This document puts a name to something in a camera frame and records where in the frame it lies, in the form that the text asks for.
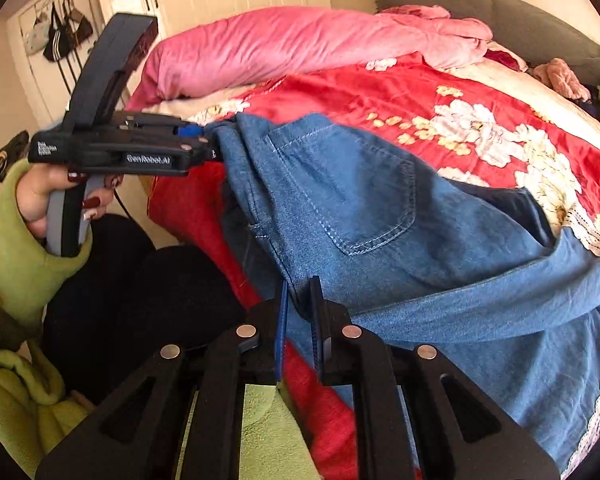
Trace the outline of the left hand red nails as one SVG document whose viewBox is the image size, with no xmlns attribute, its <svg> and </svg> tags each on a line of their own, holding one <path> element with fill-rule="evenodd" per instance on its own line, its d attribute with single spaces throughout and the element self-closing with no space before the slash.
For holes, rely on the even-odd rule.
<svg viewBox="0 0 600 480">
<path fill-rule="evenodd" d="M 102 218 L 114 201 L 117 188 L 122 185 L 121 174 L 104 177 L 102 184 L 88 194 L 82 190 L 90 177 L 71 172 L 64 166 L 34 164 L 16 185 L 16 203 L 20 216 L 29 232 L 38 240 L 47 235 L 50 200 L 65 195 L 70 198 L 76 188 L 76 196 L 82 200 L 81 216 L 85 221 Z"/>
</svg>

